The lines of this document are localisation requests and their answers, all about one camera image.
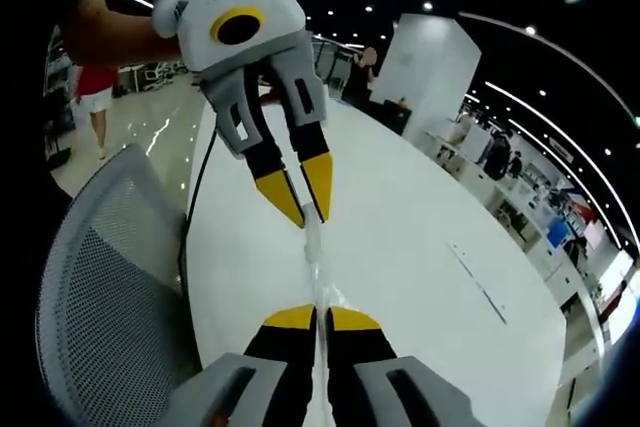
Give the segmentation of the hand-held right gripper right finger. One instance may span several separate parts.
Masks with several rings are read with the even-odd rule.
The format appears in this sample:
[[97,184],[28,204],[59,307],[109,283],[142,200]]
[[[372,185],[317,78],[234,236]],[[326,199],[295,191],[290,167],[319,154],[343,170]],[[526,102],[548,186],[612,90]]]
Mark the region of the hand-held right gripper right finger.
[[327,395],[337,426],[479,426],[470,398],[414,356],[398,356],[370,316],[325,316]]

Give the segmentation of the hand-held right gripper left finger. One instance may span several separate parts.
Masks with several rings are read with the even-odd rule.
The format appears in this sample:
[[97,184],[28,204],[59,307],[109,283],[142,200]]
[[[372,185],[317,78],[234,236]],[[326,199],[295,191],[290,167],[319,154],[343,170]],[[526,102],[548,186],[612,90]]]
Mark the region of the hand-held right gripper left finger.
[[226,353],[170,397],[170,426],[300,426],[312,397],[317,309],[265,319],[242,354]]

